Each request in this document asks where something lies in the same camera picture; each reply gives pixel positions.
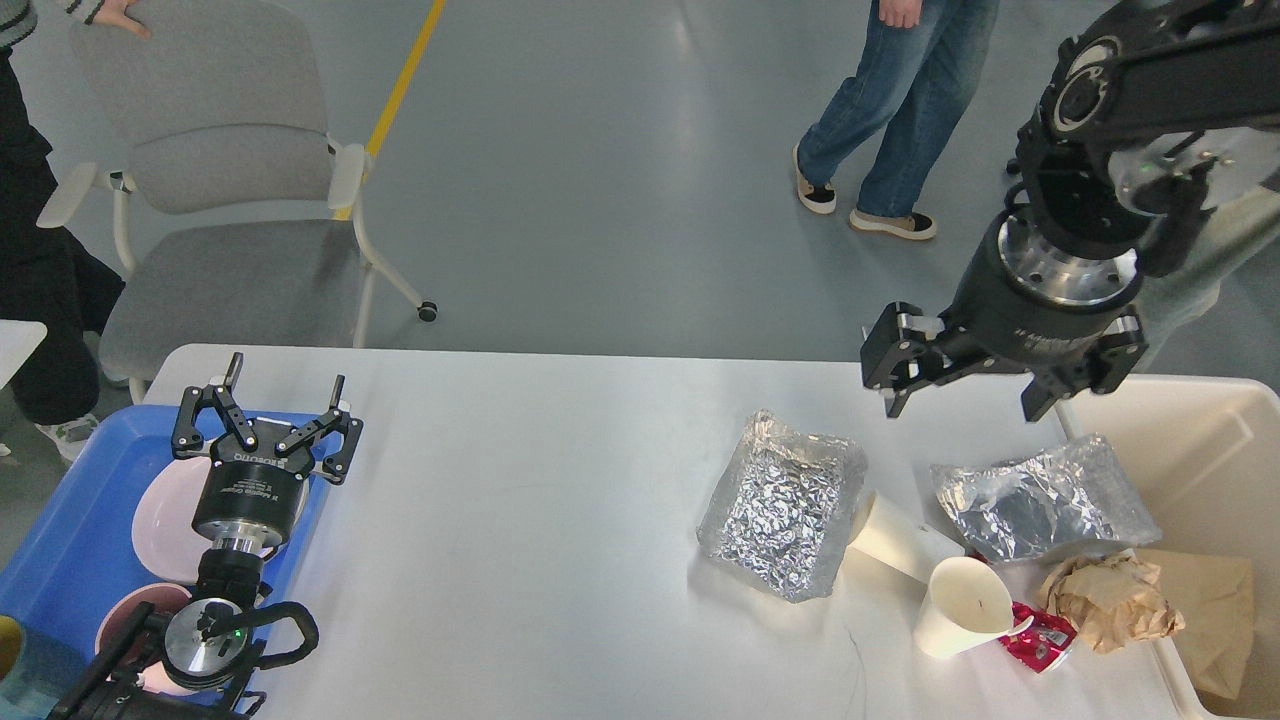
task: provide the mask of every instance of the jeans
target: jeans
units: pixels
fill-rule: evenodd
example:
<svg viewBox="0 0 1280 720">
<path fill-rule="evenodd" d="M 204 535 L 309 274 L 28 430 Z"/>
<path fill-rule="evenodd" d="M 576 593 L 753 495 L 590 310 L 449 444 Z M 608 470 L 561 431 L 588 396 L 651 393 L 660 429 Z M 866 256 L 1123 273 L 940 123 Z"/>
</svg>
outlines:
<svg viewBox="0 0 1280 720">
<path fill-rule="evenodd" d="M 1174 331 L 1207 313 L 1222 281 L 1277 237 L 1280 192 L 1256 187 L 1221 205 L 1180 269 L 1143 281 L 1134 306 L 1148 347 L 1134 370 L 1147 372 Z"/>
<path fill-rule="evenodd" d="M 800 172 L 820 187 L 882 127 L 876 164 L 863 181 L 858 209 L 869 215 L 911 214 L 924 178 L 969 106 L 1000 0 L 924 0 L 920 24 L 891 28 L 873 0 L 858 74 L 845 78 L 822 118 L 800 141 Z"/>
</svg>

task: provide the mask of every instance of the white bin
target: white bin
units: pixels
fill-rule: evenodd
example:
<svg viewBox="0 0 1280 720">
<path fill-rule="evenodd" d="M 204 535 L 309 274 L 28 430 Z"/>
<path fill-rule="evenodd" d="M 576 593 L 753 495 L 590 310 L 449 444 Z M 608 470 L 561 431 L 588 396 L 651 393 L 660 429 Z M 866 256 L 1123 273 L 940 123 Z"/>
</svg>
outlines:
<svg viewBox="0 0 1280 720">
<path fill-rule="evenodd" d="M 1253 380 L 1134 375 L 1065 405 L 1069 434 L 1100 433 L 1115 447 L 1164 530 L 1153 547 L 1253 560 L 1256 630 L 1239 700 L 1198 698 L 1172 642 L 1157 646 L 1183 714 L 1280 719 L 1280 398 Z"/>
</svg>

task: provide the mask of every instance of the person's hand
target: person's hand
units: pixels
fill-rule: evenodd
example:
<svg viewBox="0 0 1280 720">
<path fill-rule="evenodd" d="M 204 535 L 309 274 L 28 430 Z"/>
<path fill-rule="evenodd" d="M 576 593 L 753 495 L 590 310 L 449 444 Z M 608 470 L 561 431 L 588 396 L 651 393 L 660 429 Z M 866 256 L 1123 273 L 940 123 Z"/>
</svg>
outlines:
<svg viewBox="0 0 1280 720">
<path fill-rule="evenodd" d="M 97 14 L 93 15 L 93 24 L 123 28 L 142 40 L 147 40 L 151 37 L 151 31 L 138 20 L 124 14 L 125 10 L 129 9 L 129 5 L 137 1 L 138 0 L 106 0 L 102 3 L 102 6 L 97 9 Z"/>
<path fill-rule="evenodd" d="M 881 0 L 881 22 L 902 29 L 920 24 L 920 5 L 924 0 Z"/>
</svg>

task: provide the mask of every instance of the red packet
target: red packet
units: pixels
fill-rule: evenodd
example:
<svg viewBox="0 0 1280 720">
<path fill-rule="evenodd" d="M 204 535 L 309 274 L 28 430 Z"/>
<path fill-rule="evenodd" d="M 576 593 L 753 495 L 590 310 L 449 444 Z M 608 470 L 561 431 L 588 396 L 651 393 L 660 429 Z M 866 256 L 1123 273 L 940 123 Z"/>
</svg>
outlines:
<svg viewBox="0 0 1280 720">
<path fill-rule="evenodd" d="M 1034 618 L 1030 626 L 1018 633 L 1000 638 L 1000 644 L 1010 655 L 1037 673 L 1057 667 L 1071 650 L 1075 628 L 1066 618 L 1050 615 L 1020 602 L 1014 603 L 1014 624 Z"/>
</svg>

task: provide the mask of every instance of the chair backrest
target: chair backrest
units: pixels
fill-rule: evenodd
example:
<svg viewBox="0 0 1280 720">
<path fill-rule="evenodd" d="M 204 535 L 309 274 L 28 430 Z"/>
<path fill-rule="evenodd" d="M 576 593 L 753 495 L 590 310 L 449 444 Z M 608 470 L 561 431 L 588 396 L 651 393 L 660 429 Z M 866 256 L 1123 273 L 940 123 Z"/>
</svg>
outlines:
<svg viewBox="0 0 1280 720">
<path fill-rule="evenodd" d="M 142 41 L 77 26 L 72 49 L 147 202 L 189 213 L 250 200 L 320 200 L 332 165 L 306 27 L 260 0 L 151 0 Z"/>
</svg>

